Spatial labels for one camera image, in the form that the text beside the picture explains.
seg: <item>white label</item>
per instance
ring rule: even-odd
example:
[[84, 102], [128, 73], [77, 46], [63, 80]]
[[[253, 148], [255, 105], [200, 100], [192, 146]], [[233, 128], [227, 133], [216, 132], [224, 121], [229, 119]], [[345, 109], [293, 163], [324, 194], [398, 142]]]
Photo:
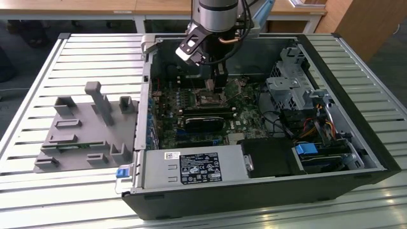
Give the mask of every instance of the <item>white label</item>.
[[211, 177], [220, 177], [220, 173], [213, 173], [213, 174], [209, 174]]
[[164, 159], [179, 159], [180, 152], [165, 152]]
[[132, 13], [132, 11], [128, 11], [128, 10], [115, 10], [113, 13]]

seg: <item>warning label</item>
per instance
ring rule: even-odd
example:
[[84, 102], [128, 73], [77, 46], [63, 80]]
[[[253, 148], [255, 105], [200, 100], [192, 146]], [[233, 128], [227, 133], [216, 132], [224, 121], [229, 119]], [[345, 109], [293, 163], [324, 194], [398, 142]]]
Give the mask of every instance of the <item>warning label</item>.
[[180, 155], [179, 164], [184, 185], [221, 181], [217, 153]]

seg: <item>wooden cabinet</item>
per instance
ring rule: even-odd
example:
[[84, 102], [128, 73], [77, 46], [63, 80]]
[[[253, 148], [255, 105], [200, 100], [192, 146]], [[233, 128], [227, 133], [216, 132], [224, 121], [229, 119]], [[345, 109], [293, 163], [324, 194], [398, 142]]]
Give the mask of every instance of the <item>wooden cabinet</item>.
[[407, 0], [328, 0], [315, 32], [336, 32], [364, 61], [407, 16]]

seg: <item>blue latch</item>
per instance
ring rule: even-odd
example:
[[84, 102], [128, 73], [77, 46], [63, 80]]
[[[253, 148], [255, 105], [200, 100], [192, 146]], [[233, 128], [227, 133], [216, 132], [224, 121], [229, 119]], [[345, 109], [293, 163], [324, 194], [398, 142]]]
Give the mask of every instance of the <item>blue latch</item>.
[[119, 168], [116, 171], [116, 178], [128, 178], [129, 177], [129, 168]]
[[317, 150], [313, 143], [303, 143], [295, 147], [297, 154], [317, 154]]

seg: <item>metal grating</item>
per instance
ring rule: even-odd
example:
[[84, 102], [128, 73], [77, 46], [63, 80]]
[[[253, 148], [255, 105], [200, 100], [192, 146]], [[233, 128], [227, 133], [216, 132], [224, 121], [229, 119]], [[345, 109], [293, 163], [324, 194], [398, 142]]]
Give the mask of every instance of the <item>metal grating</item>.
[[115, 193], [116, 169], [31, 173], [59, 95], [75, 94], [77, 103], [91, 101], [83, 86], [97, 79], [111, 101], [127, 94], [139, 98], [140, 38], [137, 34], [73, 34], [56, 42], [0, 142], [0, 228], [379, 228], [407, 223], [406, 109], [345, 44], [329, 35], [308, 38], [404, 169], [383, 182], [332, 201], [143, 221]]

